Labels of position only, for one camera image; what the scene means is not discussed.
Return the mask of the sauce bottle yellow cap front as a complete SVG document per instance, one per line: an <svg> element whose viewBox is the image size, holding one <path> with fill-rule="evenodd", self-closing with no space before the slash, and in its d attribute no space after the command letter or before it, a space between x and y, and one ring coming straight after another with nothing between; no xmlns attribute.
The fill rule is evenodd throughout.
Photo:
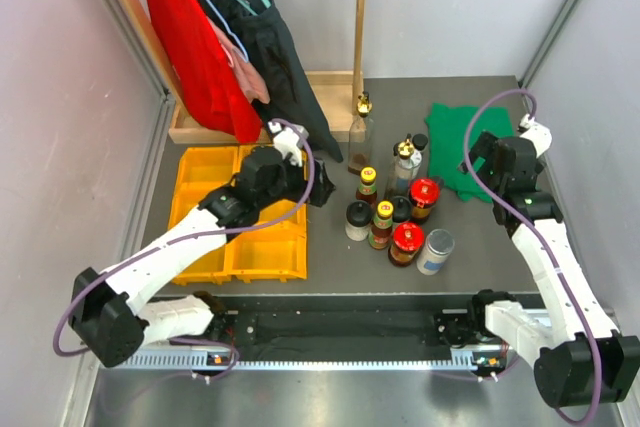
<svg viewBox="0 0 640 427"><path fill-rule="evenodd" d="M368 242L376 250L387 247L393 230L394 206L390 201L382 201L377 207L370 226Z"/></svg>

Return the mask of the glass oil bottle gold spout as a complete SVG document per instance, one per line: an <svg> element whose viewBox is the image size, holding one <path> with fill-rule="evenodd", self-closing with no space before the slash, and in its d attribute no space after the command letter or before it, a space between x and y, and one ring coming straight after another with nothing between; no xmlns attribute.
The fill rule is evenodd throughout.
<svg viewBox="0 0 640 427"><path fill-rule="evenodd" d="M349 129L348 171L359 175L370 164L372 156L373 104L369 93L363 91L358 96L356 114Z"/></svg>

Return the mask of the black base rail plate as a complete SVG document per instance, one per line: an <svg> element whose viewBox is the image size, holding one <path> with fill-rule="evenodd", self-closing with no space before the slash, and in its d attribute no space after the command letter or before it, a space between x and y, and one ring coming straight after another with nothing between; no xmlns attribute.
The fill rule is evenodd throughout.
<svg viewBox="0 0 640 427"><path fill-rule="evenodd" d="M468 294L197 295L217 316L206 338L247 362L439 360L499 342L473 330Z"/></svg>

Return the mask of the grey lid white shaker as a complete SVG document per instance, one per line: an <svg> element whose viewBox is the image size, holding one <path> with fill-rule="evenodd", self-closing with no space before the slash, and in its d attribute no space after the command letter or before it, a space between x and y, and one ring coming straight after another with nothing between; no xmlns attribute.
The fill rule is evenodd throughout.
<svg viewBox="0 0 640 427"><path fill-rule="evenodd" d="M397 156L395 167L396 186L400 190L407 190L411 183L417 178L420 165L422 163L422 153L416 150L409 156Z"/></svg>

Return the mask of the yellow plastic bin organizer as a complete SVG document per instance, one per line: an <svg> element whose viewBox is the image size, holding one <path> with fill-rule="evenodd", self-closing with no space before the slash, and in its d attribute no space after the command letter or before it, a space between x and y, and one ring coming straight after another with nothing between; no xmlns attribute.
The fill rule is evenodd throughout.
<svg viewBox="0 0 640 427"><path fill-rule="evenodd" d="M173 228L211 190L239 171L251 145L189 147L179 162L168 227ZM307 278L307 207L272 227L249 232L226 247L192 263L172 282L221 285L232 279L257 280Z"/></svg>

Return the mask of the red lid sauce jar front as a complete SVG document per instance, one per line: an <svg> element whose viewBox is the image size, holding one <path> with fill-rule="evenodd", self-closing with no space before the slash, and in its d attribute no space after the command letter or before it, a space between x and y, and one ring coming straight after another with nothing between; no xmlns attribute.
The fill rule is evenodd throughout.
<svg viewBox="0 0 640 427"><path fill-rule="evenodd" d="M421 227L413 222L399 224L392 235L388 258L396 267L408 267L425 242Z"/></svg>

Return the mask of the red lid sauce jar rear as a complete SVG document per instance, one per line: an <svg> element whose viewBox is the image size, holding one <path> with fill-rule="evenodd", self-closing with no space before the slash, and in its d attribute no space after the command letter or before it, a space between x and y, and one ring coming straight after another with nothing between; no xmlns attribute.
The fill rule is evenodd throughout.
<svg viewBox="0 0 640 427"><path fill-rule="evenodd" d="M410 186L411 220L423 224L429 218L439 200L441 188L437 181L430 178L418 178Z"/></svg>

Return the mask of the red shirt on hanger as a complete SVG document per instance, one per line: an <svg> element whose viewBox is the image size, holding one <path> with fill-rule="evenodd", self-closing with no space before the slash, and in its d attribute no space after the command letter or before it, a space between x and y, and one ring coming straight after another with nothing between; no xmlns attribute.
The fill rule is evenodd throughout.
<svg viewBox="0 0 640 427"><path fill-rule="evenodd" d="M194 121L241 143L258 140L262 122L197 0L147 0L147 5Z"/></svg>

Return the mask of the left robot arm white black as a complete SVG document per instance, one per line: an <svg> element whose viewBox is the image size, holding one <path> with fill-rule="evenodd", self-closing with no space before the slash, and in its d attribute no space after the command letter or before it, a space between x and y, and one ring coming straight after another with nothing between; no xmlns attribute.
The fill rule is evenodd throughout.
<svg viewBox="0 0 640 427"><path fill-rule="evenodd" d="M305 204L327 203L335 186L323 162L314 158L306 129L280 118L268 129L272 145L253 148L232 179L210 191L173 228L118 264L77 275L60 323L103 366L117 367L157 342L220 341L227 321L213 296L157 301L158 291L239 235L284 222Z"/></svg>

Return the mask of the red lid sauce jar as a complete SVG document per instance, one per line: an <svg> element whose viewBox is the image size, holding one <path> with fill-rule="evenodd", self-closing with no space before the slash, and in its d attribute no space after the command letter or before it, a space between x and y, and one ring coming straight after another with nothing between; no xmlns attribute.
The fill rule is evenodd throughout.
<svg viewBox="0 0 640 427"><path fill-rule="evenodd" d="M421 227L413 222L399 224L392 235L388 258L396 267L408 267L425 242Z"/></svg>
<svg viewBox="0 0 640 427"><path fill-rule="evenodd" d="M441 188L437 181L430 178L418 178L410 186L411 220L423 224L429 218L439 200Z"/></svg>

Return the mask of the black lid spice shaker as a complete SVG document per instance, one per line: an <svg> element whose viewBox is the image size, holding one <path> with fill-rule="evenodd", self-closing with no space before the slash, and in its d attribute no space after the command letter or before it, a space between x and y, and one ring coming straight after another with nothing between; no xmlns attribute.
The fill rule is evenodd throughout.
<svg viewBox="0 0 640 427"><path fill-rule="evenodd" d="M351 202L346 208L345 233L353 241L367 239L372 220L372 208L363 200Z"/></svg>
<svg viewBox="0 0 640 427"><path fill-rule="evenodd" d="M406 196L396 195L390 199L393 206L392 225L396 228L411 219L412 204Z"/></svg>

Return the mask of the small black cap bottle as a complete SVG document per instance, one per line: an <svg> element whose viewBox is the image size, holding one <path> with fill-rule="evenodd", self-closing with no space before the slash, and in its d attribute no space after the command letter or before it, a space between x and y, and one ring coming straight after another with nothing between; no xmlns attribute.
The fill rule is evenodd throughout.
<svg viewBox="0 0 640 427"><path fill-rule="evenodd" d="M422 153L426 149L428 142L428 137L422 133L415 134L412 137L412 144L414 146L414 149L420 153Z"/></svg>

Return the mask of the sauce bottle yellow cap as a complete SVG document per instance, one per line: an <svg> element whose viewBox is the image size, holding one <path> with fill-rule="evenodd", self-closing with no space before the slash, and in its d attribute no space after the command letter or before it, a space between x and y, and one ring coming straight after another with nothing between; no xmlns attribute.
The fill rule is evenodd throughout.
<svg viewBox="0 0 640 427"><path fill-rule="evenodd" d="M368 242L376 250L387 247L393 230L394 206L390 201L382 201L377 207L370 226Z"/></svg>
<svg viewBox="0 0 640 427"><path fill-rule="evenodd" d="M360 172L359 185L356 190L356 199L375 207L377 204L377 172L373 167L364 167Z"/></svg>

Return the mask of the pink garment on hanger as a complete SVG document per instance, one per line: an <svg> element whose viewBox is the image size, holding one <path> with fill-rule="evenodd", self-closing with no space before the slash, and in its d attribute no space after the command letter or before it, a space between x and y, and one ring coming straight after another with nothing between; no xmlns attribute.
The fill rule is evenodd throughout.
<svg viewBox="0 0 640 427"><path fill-rule="evenodd" d="M255 67L242 57L239 48L227 37L227 35L211 20L208 20L231 68L236 81L249 102L255 100L263 104L270 102L268 88L262 76Z"/></svg>

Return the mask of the grey lid salt jar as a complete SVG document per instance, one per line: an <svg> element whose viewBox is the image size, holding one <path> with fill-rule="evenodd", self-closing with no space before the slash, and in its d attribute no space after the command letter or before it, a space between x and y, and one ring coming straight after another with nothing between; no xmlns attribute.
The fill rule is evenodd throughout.
<svg viewBox="0 0 640 427"><path fill-rule="evenodd" d="M417 269L423 275L435 275L453 252L455 240L446 229L434 229L426 237L425 245L417 258Z"/></svg>

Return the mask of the sauce bottle yellow cap rear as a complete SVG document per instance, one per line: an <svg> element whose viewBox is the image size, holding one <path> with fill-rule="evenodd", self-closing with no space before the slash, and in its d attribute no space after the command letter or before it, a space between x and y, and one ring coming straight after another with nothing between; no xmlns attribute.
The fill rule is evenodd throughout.
<svg viewBox="0 0 640 427"><path fill-rule="evenodd" d="M377 204L377 172L373 167L364 167L360 172L359 185L356 190L356 199L375 207Z"/></svg>

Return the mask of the wooden clothes rack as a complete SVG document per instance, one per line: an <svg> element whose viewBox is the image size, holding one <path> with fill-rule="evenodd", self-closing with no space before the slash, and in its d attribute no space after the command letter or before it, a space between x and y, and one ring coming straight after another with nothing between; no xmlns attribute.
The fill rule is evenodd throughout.
<svg viewBox="0 0 640 427"><path fill-rule="evenodd" d="M133 39L141 43L142 52L151 62L153 74L160 81L169 101L171 121L167 133L176 144L230 144L235 139L222 132L200 126L183 105L182 89L169 58L162 47L140 0L115 0L123 9L124 20L133 29ZM307 77L337 141L347 140L358 95L363 91L362 44L365 0L356 0L354 63L351 71L309 71Z"/></svg>

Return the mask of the black garment on hanger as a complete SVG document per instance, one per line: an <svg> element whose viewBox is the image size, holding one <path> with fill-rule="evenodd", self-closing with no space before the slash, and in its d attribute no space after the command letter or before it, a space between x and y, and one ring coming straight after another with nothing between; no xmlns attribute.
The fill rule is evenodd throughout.
<svg viewBox="0 0 640 427"><path fill-rule="evenodd" d="M305 127L312 148L343 161L342 151L297 55L274 0L198 0L219 28L228 26L262 76L270 101L254 101L263 122L283 118Z"/></svg>

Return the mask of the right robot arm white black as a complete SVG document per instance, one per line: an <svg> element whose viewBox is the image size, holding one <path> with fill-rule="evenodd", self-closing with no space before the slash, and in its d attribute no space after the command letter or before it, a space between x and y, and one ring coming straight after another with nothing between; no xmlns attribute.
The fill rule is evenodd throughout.
<svg viewBox="0 0 640 427"><path fill-rule="evenodd" d="M544 303L542 323L506 293L482 293L466 327L476 341L498 337L533 370L538 392L554 408L618 403L639 372L639 339L625 336L596 299L570 246L554 196L538 188L550 130L524 116L515 136L482 132L459 168L493 201L497 224L524 258Z"/></svg>

